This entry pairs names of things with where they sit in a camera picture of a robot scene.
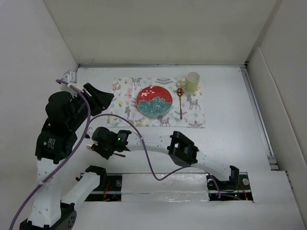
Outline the copper fork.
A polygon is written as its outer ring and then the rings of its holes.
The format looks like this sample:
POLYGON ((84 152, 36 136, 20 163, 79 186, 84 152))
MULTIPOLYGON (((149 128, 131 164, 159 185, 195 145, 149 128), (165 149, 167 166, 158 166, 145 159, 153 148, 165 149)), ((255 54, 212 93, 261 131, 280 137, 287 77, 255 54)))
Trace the copper fork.
POLYGON ((124 155, 124 154, 113 153, 113 152, 111 153, 111 152, 108 152, 107 150, 103 151, 103 149, 101 147, 99 147, 95 144, 86 145, 86 148, 91 150, 91 151, 95 151, 96 153, 98 153, 100 156, 102 156, 106 160, 108 160, 112 155, 119 156, 119 157, 122 157, 122 158, 126 157, 126 155, 124 155))

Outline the red and teal plate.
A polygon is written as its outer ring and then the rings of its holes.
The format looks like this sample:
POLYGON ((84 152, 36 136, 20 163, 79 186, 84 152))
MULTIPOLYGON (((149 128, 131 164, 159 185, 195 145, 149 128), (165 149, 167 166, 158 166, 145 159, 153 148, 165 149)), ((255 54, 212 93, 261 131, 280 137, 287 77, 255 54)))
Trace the red and teal plate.
POLYGON ((142 114, 158 117, 170 111, 173 97, 164 87, 148 86, 136 94, 135 104, 142 114))

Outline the animal print cloth placemat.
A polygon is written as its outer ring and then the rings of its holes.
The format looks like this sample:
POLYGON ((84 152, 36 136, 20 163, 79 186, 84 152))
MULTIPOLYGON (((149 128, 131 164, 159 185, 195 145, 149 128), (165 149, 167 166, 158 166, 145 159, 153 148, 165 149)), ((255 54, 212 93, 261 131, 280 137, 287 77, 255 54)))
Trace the animal print cloth placemat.
POLYGON ((180 119, 178 78, 118 78, 113 80, 114 98, 108 108, 109 127, 126 127, 133 124, 136 127, 193 127, 203 128, 205 125, 204 100, 200 87, 195 92, 183 90, 181 97, 183 118, 180 119), (136 94, 148 86, 161 86, 167 89, 173 104, 170 111, 158 117, 142 114, 136 107, 136 94))

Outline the copper spoon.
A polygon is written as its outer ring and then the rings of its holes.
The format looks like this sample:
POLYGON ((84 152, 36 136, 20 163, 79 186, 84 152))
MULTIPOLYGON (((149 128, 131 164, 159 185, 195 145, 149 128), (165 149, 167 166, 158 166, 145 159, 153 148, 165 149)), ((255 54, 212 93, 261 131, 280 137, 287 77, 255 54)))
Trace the copper spoon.
POLYGON ((182 114, 182 105, 181 105, 181 97, 183 96, 183 89, 177 88, 177 96, 179 97, 179 112, 180 112, 180 119, 182 120, 183 114, 182 114))

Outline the pale yellow mug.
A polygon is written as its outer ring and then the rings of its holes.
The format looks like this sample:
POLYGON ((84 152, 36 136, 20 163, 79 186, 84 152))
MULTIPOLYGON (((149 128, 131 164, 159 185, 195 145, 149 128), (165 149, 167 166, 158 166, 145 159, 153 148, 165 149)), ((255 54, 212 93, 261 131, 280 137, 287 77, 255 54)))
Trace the pale yellow mug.
POLYGON ((188 92, 195 92, 200 81, 199 73, 195 71, 188 72, 185 78, 179 81, 181 88, 184 88, 188 92))

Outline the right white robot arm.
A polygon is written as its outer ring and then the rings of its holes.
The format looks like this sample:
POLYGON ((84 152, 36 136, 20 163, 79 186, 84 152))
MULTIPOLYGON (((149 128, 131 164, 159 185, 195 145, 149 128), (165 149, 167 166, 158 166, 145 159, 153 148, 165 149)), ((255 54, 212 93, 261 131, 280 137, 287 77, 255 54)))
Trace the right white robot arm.
POLYGON ((166 136, 142 136, 129 130, 112 132, 99 127, 92 134, 91 150, 105 159, 114 152, 147 150, 168 155, 175 165, 194 167, 215 177, 223 186, 232 189, 239 183, 239 169, 202 152, 192 140, 179 131, 166 136))

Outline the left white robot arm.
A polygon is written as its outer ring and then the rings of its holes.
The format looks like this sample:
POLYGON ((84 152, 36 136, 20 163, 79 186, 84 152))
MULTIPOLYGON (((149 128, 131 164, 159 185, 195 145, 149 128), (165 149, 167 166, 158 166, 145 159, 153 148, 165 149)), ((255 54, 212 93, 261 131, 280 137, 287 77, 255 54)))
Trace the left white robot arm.
POLYGON ((47 119, 36 142, 37 182, 23 205, 34 197, 30 216, 20 223, 21 230, 70 230, 77 207, 93 190, 107 184, 105 168, 89 166, 71 191, 62 197, 66 164, 87 135, 90 118, 106 110, 114 95, 87 83, 83 90, 52 94, 46 105, 47 119))

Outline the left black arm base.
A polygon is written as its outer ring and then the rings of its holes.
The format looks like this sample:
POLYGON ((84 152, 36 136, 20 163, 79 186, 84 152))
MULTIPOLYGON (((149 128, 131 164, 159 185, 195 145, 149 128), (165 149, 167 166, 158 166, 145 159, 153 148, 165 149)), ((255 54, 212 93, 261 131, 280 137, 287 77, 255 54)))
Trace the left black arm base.
POLYGON ((108 174, 105 187, 98 187, 85 199, 87 202, 121 201, 122 174, 108 174))

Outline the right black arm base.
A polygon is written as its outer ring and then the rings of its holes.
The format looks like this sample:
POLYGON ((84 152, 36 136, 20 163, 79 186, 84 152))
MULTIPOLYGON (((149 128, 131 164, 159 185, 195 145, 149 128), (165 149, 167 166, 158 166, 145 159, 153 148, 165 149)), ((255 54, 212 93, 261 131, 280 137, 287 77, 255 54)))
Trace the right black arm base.
POLYGON ((241 172, 235 183, 222 183, 211 175, 206 175, 206 179, 209 201, 253 201, 246 172, 241 172))

